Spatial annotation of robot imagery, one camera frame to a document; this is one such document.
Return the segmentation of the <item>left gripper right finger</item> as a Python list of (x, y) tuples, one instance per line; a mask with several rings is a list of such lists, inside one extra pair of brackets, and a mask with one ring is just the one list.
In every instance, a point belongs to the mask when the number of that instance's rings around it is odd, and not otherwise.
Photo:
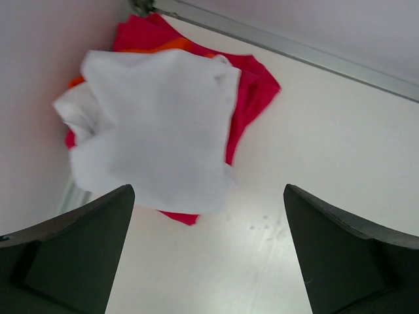
[(292, 184), (283, 200), (313, 313), (418, 312), (418, 237)]

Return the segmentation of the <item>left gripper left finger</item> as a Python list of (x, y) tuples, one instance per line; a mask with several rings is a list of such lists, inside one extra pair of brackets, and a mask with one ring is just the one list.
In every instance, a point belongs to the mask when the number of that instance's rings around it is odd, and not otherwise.
[(127, 184), (1, 236), (1, 312), (105, 313), (134, 200)]

